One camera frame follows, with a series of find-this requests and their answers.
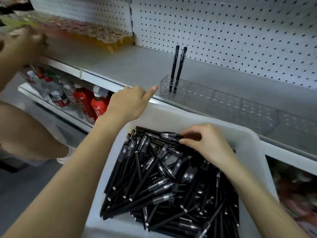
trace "person's leg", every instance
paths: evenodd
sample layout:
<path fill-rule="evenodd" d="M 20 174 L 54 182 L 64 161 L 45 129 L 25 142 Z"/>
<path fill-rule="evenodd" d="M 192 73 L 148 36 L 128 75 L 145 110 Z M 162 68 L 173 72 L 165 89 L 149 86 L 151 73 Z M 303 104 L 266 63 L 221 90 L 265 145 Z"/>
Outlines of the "person's leg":
<path fill-rule="evenodd" d="M 0 147 L 28 160 L 63 158 L 69 147 L 59 143 L 28 113 L 0 101 Z"/>

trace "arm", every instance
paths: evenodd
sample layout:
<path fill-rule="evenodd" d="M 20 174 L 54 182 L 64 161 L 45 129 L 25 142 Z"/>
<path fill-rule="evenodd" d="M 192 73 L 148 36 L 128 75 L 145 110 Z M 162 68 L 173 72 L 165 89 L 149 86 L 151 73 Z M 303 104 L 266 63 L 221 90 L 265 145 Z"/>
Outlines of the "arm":
<path fill-rule="evenodd" d="M 157 89 L 154 86 L 145 93 L 139 87 L 125 87 L 114 94 L 107 112 L 98 118 L 72 158 L 2 238 L 80 237 L 117 134 L 142 114 Z"/>
<path fill-rule="evenodd" d="M 263 238 L 309 238 L 279 202 L 242 164 L 211 124 L 194 125 L 179 142 L 198 152 L 222 170 L 235 187 Z"/>
<path fill-rule="evenodd" d="M 0 52 L 0 92 L 23 66 L 32 63 L 45 51 L 45 35 L 31 28 L 22 29 L 17 38 L 3 36 Z"/>

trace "red bottle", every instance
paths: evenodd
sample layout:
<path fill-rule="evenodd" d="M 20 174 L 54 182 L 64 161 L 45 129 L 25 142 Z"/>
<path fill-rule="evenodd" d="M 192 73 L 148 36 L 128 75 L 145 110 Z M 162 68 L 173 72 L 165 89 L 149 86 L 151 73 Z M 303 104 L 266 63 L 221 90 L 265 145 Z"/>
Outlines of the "red bottle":
<path fill-rule="evenodd" d="M 93 99 L 93 92 L 78 84 L 75 84 L 75 87 L 74 98 L 81 105 L 81 109 L 84 112 L 87 121 L 94 124 L 97 116 L 90 104 Z"/>
<path fill-rule="evenodd" d="M 108 96 L 104 98 L 98 94 L 99 89 L 100 87 L 96 85 L 93 87 L 95 97 L 91 101 L 91 106 L 93 107 L 97 117 L 100 117 L 106 112 L 110 102 L 110 98 Z"/>

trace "white plastic bin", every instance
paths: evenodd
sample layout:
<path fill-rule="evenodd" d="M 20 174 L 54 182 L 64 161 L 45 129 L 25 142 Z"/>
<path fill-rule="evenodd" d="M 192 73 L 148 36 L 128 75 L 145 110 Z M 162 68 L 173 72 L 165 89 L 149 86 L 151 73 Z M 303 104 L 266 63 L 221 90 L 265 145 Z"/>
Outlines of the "white plastic bin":
<path fill-rule="evenodd" d="M 240 162 L 247 167 L 277 199 L 277 193 L 272 176 L 270 174 L 260 140 L 255 132 L 245 127 L 192 114 L 178 108 L 150 103 L 140 118 L 128 123 L 118 134 L 99 181 L 83 237 L 92 237 L 92 233 L 94 235 L 93 237 L 95 237 L 96 234 L 104 235 L 106 237 L 129 238 L 166 237 L 158 233 L 151 232 L 149 234 L 144 231 L 143 226 L 134 222 L 134 219 L 129 214 L 124 214 L 113 219 L 103 221 L 99 217 L 101 205 L 105 198 L 103 191 L 127 133 L 131 132 L 136 126 L 150 128 L 157 131 L 180 133 L 193 124 L 206 123 L 212 123 L 221 129 L 231 147 L 236 150 L 238 160 L 240 160 Z M 240 238 L 261 237 L 241 200 L 239 234 Z"/>

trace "white sneaker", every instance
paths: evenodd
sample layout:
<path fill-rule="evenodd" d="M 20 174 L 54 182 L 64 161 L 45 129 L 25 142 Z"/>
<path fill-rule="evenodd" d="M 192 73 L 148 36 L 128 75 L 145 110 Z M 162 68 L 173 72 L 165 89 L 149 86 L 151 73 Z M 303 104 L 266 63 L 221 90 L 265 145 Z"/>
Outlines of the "white sneaker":
<path fill-rule="evenodd" d="M 71 156 L 73 155 L 73 153 L 74 153 L 75 150 L 76 150 L 76 148 L 74 148 L 74 147 L 71 147 L 71 146 L 69 146 L 69 145 L 67 145 L 67 146 L 69 147 L 69 152 L 68 152 L 67 156 L 64 157 L 64 158 L 57 158 L 57 159 L 56 159 L 57 162 L 60 163 L 60 164 L 65 164 L 65 162 L 66 162 L 69 158 L 71 158 Z"/>

